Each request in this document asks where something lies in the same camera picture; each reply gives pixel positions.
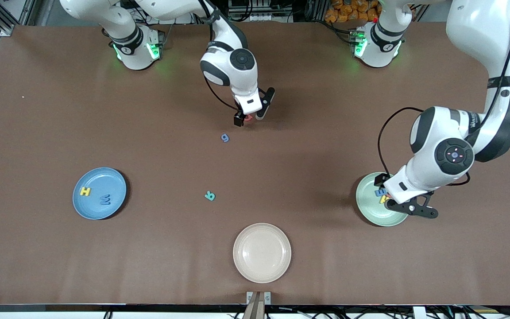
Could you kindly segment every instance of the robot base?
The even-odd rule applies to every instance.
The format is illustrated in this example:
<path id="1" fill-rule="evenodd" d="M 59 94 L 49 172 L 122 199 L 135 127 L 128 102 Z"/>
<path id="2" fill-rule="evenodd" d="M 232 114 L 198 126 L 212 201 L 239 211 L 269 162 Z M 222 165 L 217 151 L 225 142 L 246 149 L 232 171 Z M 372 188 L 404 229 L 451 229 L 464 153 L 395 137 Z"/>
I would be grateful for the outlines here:
<path id="1" fill-rule="evenodd" d="M 117 58 L 131 70 L 143 70 L 160 59 L 164 45 L 164 32 L 160 35 L 157 30 L 146 26 L 139 26 L 143 31 L 143 43 L 131 55 L 123 54 L 116 49 Z"/>
<path id="2" fill-rule="evenodd" d="M 389 65 L 391 61 L 397 56 L 398 49 L 402 42 L 399 42 L 389 52 L 381 51 L 374 42 L 371 40 L 371 28 L 375 25 L 374 22 L 368 22 L 362 27 L 356 29 L 357 32 L 362 32 L 365 36 L 361 44 L 352 46 L 352 53 L 356 58 L 359 58 L 363 63 L 372 67 L 383 67 Z"/>
<path id="3" fill-rule="evenodd" d="M 370 222 L 384 227 L 396 226 L 404 222 L 408 214 L 388 210 L 382 201 L 383 199 L 385 201 L 389 199 L 375 194 L 375 191 L 379 189 L 375 186 L 375 177 L 379 174 L 381 173 L 371 173 L 360 181 L 355 192 L 355 199 L 360 212 Z"/>

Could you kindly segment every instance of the beige plate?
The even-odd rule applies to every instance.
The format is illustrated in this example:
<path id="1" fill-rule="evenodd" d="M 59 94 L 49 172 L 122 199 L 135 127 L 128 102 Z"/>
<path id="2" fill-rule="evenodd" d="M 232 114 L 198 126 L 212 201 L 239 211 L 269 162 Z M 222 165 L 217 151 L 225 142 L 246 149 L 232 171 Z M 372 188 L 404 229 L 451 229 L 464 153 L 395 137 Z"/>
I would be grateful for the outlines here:
<path id="1" fill-rule="evenodd" d="M 245 228 L 233 244 L 233 262 L 243 277 L 258 284 L 279 279 L 289 268 L 291 246 L 282 230 L 259 223 Z"/>

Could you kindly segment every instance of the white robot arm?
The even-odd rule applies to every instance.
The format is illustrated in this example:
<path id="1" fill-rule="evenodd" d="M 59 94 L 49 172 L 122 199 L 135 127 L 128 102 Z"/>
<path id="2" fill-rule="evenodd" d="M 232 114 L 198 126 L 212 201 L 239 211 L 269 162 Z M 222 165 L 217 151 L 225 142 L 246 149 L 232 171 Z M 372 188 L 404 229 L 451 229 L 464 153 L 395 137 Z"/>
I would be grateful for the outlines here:
<path id="1" fill-rule="evenodd" d="M 131 70 L 142 70 L 160 57 L 158 31 L 137 26 L 131 14 L 114 6 L 120 0 L 60 0 L 76 19 L 99 23 L 117 51 L 117 58 Z"/>
<path id="2" fill-rule="evenodd" d="M 170 20 L 192 12 L 213 27 L 214 38 L 200 60 L 206 79 L 217 85 L 229 86 L 240 112 L 236 118 L 243 123 L 246 114 L 257 113 L 263 119 L 273 97 L 259 97 L 266 93 L 257 85 L 257 61 L 247 48 L 245 34 L 234 26 L 209 0 L 142 0 L 140 6 L 151 16 Z"/>
<path id="3" fill-rule="evenodd" d="M 385 203 L 390 210 L 412 212 L 403 203 L 416 203 L 416 196 L 459 179 L 474 161 L 493 160 L 510 147 L 510 0 L 454 0 L 446 31 L 488 71 L 484 112 L 435 106 L 421 113 L 410 135 L 413 158 L 394 176 L 376 180 L 394 199 Z"/>
<path id="4" fill-rule="evenodd" d="M 148 67 L 159 58 L 158 31 L 136 26 L 125 9 L 113 6 L 119 0 L 60 0 L 64 9 L 78 19 L 98 22 L 114 42 L 118 57 L 130 69 Z M 247 38 L 231 24 L 209 0 L 136 0 L 150 16 L 173 20 L 193 13 L 210 24 L 215 38 L 210 39 L 200 61 L 209 81 L 231 87 L 238 114 L 235 124 L 242 126 L 245 115 L 257 113 L 263 119 L 274 95 L 257 85 L 257 61 L 247 49 Z"/>
<path id="5" fill-rule="evenodd" d="M 354 56 L 372 67 L 387 66 L 397 56 L 402 37 L 413 20 L 408 4 L 435 4 L 442 1 L 380 0 L 383 10 L 379 20 L 366 23 L 352 35 L 352 41 L 359 43 L 352 47 Z"/>

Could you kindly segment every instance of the brown table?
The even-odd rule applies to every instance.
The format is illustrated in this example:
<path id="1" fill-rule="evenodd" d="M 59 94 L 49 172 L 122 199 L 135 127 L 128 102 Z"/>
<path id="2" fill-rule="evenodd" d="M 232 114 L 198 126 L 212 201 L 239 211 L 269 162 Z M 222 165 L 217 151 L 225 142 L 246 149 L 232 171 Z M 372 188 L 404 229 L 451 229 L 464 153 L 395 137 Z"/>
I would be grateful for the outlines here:
<path id="1" fill-rule="evenodd" d="M 2 38 L 0 303 L 241 303 L 261 290 L 275 303 L 510 304 L 510 151 L 438 190 L 435 220 L 379 228 L 355 204 L 360 178 L 381 169 L 377 133 L 393 111 L 483 109 L 487 73 L 444 25 L 413 24 L 384 69 L 318 24 L 241 26 L 259 84 L 277 89 L 267 118 L 244 128 L 202 78 L 205 27 L 174 27 L 145 71 L 116 61 L 99 28 Z M 415 117 L 386 129 L 391 171 L 411 157 Z M 100 166 L 126 174 L 130 196 L 94 222 L 71 196 Z M 290 268 L 271 284 L 233 264 L 235 237 L 255 222 L 291 241 Z"/>

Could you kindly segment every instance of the cable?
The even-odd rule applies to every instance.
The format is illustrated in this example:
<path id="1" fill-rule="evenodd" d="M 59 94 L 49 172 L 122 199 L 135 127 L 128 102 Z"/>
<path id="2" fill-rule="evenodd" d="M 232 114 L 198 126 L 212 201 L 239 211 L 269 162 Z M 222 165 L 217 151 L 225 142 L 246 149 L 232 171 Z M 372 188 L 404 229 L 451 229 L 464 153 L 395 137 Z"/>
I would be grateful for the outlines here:
<path id="1" fill-rule="evenodd" d="M 245 14 L 242 15 L 243 17 L 241 17 L 241 19 L 233 20 L 232 18 L 229 18 L 229 17 L 228 17 L 228 19 L 233 22 L 243 22 L 243 21 L 247 20 L 247 18 L 249 18 L 252 13 L 253 13 L 253 0 L 249 0 L 249 2 L 247 3 L 247 6 L 245 6 Z"/>
<path id="2" fill-rule="evenodd" d="M 310 20 L 309 22 L 318 22 L 319 24 L 322 24 L 323 26 L 325 26 L 326 28 L 328 28 L 328 29 L 330 29 L 332 31 L 336 31 L 336 32 L 339 32 L 341 34 L 350 34 L 350 31 L 338 29 L 338 28 L 334 27 L 331 24 L 327 24 L 326 21 L 314 19 L 314 20 Z"/>
<path id="3" fill-rule="evenodd" d="M 104 314 L 104 319 L 112 319 L 113 318 L 113 311 L 107 310 Z"/>
<path id="4" fill-rule="evenodd" d="M 130 0 L 130 2 L 133 5 L 133 8 L 139 14 L 139 16 L 141 16 L 141 18 L 143 18 L 143 23 L 145 24 L 145 26 L 150 26 L 151 24 L 148 24 L 147 18 L 145 16 L 143 16 L 142 12 L 139 10 L 139 4 L 137 4 L 137 2 L 135 0 Z"/>
<path id="5" fill-rule="evenodd" d="M 448 319 L 455 319 L 455 316 L 452 315 L 452 310 L 450 309 L 449 306 L 446 307 L 442 306 L 441 308 L 434 306 L 434 308 L 441 311 L 441 313 L 443 313 L 443 315 L 445 315 Z"/>
<path id="6" fill-rule="evenodd" d="M 218 99 L 221 103 L 223 103 L 224 105 L 226 105 L 227 107 L 231 108 L 231 109 L 234 109 L 235 111 L 239 111 L 239 109 L 237 107 L 234 107 L 234 106 L 231 106 L 227 103 L 225 103 L 222 99 L 220 99 L 220 97 L 218 96 L 218 94 L 216 94 L 214 92 L 214 89 L 212 89 L 212 85 L 210 85 L 210 82 L 208 81 L 208 79 L 206 79 L 206 77 L 204 77 L 204 80 L 206 80 L 206 84 L 208 85 L 208 87 L 210 88 L 210 91 L 212 91 L 212 94 L 214 94 L 214 96 L 216 97 L 216 99 Z"/>
<path id="7" fill-rule="evenodd" d="M 481 124 L 479 125 L 478 129 L 483 127 L 483 125 L 485 124 L 485 122 L 489 118 L 489 115 L 491 114 L 491 111 L 492 111 L 493 107 L 495 106 L 495 103 L 496 103 L 497 98 L 499 96 L 499 92 L 501 91 L 502 81 L 505 78 L 506 69 L 509 66 L 509 60 L 510 60 L 510 48 L 509 48 L 509 52 L 506 55 L 505 64 L 503 65 L 503 70 L 501 72 L 501 77 L 499 78 L 499 83 L 497 85 L 497 89 L 495 91 L 495 95 L 493 96 L 493 100 L 491 101 L 491 105 L 489 105 L 489 109 L 487 110 L 487 113 L 485 114 L 485 117 L 483 118 L 483 121 L 481 121 Z"/>
<path id="8" fill-rule="evenodd" d="M 328 317 L 328 319 L 333 319 L 330 315 L 328 315 L 327 313 L 325 312 L 318 312 L 317 314 L 315 314 L 312 319 L 316 319 L 316 317 L 318 317 L 318 315 L 325 315 L 326 317 Z"/>
<path id="9" fill-rule="evenodd" d="M 463 182 L 461 183 L 451 183 L 451 184 L 447 184 L 446 186 L 462 186 L 462 185 L 465 185 L 467 183 L 469 183 L 469 181 L 471 180 L 471 176 L 469 174 L 469 172 L 467 171 L 466 172 L 466 180 L 464 180 Z"/>
<path id="10" fill-rule="evenodd" d="M 473 312 L 475 315 L 477 315 L 478 317 L 480 317 L 481 319 L 487 319 L 486 317 L 483 317 L 483 315 L 481 315 L 480 313 L 478 313 L 477 311 L 475 311 L 472 307 L 470 306 L 463 306 L 464 308 L 466 308 L 468 311 L 471 311 Z"/>
<path id="11" fill-rule="evenodd" d="M 208 8 L 206 7 L 206 4 L 204 3 L 204 0 L 198 0 L 198 2 L 200 2 L 200 4 L 202 5 L 202 8 L 204 9 L 204 13 L 206 14 L 206 18 L 210 18 L 210 12 L 208 11 Z M 212 25 L 210 24 L 210 41 L 212 40 L 212 35 L 214 34 L 213 32 L 213 27 Z M 216 97 L 216 99 L 218 99 L 222 104 L 224 104 L 225 106 L 231 108 L 231 109 L 234 109 L 235 111 L 239 111 L 239 108 L 237 107 L 234 107 L 232 105 L 229 105 L 228 103 L 225 103 L 219 96 L 218 94 L 216 94 L 214 92 L 214 89 L 212 89 L 212 85 L 210 85 L 210 82 L 208 81 L 208 79 L 206 77 L 204 77 L 204 80 L 206 81 L 206 84 L 208 85 L 208 88 L 210 89 L 210 91 L 212 92 L 212 94 L 214 94 L 214 96 Z"/>
<path id="12" fill-rule="evenodd" d="M 389 169 L 387 169 L 387 165 L 385 164 L 385 161 L 383 160 L 383 155 L 381 154 L 381 135 L 383 135 L 383 131 L 384 131 L 385 127 L 387 126 L 387 124 L 389 123 L 389 121 L 391 121 L 393 119 L 393 117 L 395 117 L 397 114 L 399 114 L 402 111 L 405 111 L 407 109 L 412 109 L 413 111 L 417 111 L 417 112 L 420 112 L 420 113 L 423 112 L 423 110 L 417 109 L 416 107 L 403 107 L 402 109 L 399 109 L 397 112 L 393 113 L 393 115 L 391 115 L 387 119 L 387 121 L 385 121 L 385 123 L 381 127 L 381 131 L 379 131 L 379 137 L 377 137 L 377 151 L 379 152 L 379 160 L 381 160 L 381 164 L 383 165 L 383 168 L 385 169 L 385 172 L 389 176 L 390 176 Z"/>
<path id="13" fill-rule="evenodd" d="M 435 316 L 435 317 L 433 317 L 431 315 L 426 315 L 427 317 L 432 317 L 432 318 L 435 318 L 435 319 L 441 319 L 439 317 L 439 315 L 431 307 L 426 307 L 426 310 L 430 311 L 430 313 L 432 313 Z"/>

